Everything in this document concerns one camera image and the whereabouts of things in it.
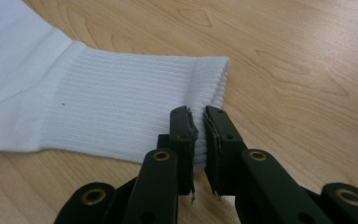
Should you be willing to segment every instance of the white fabric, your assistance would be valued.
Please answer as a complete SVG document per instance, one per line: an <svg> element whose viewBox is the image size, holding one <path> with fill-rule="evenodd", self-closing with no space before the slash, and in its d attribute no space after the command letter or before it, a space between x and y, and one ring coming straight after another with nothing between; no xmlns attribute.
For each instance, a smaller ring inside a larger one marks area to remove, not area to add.
<svg viewBox="0 0 358 224"><path fill-rule="evenodd" d="M142 161L169 113L221 106L227 57L107 52L71 40L21 1L0 0L0 150L59 148Z"/></svg>

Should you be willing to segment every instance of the wooden surface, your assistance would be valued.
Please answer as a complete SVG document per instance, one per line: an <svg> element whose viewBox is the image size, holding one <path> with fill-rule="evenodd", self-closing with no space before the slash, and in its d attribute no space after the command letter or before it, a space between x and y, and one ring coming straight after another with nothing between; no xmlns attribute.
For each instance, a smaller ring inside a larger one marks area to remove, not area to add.
<svg viewBox="0 0 358 224"><path fill-rule="evenodd" d="M227 55L228 112L302 186L358 187L358 1L28 0L46 21L97 49ZM89 182L121 186L140 165L62 151L0 153L0 223L52 223ZM237 223L203 173L179 223Z"/></svg>

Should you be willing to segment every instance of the white sock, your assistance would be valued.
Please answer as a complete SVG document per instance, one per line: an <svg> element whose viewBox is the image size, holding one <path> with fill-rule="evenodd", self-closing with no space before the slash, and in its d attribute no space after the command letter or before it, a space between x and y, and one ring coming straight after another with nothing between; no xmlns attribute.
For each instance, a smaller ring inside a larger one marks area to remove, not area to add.
<svg viewBox="0 0 358 224"><path fill-rule="evenodd" d="M0 1L0 150L59 148L142 161L169 114L220 107L227 57L176 57L91 49L43 21L23 2Z"/></svg>

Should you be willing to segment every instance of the light brown wood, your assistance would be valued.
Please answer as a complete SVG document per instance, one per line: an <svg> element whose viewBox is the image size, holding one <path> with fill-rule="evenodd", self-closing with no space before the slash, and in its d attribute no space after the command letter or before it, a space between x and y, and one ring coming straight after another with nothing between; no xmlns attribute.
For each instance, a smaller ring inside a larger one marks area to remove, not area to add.
<svg viewBox="0 0 358 224"><path fill-rule="evenodd" d="M358 1L28 0L46 21L96 49L227 55L224 109L248 147L265 149L302 186L358 187ZM52 223L79 187L121 186L140 165L62 150L0 152L0 223ZM204 174L179 223L237 223Z"/></svg>

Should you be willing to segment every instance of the wooden table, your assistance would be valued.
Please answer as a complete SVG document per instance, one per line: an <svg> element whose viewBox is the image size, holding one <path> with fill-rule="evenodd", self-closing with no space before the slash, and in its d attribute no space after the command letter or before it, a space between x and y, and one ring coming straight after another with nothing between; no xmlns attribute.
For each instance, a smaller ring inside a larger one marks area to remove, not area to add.
<svg viewBox="0 0 358 224"><path fill-rule="evenodd" d="M358 187L358 1L28 0L46 21L96 49L227 55L224 109L248 147L276 157L298 184ZM0 223L52 223L94 181L119 187L140 164L63 150L0 152ZM204 173L179 223L237 223Z"/></svg>

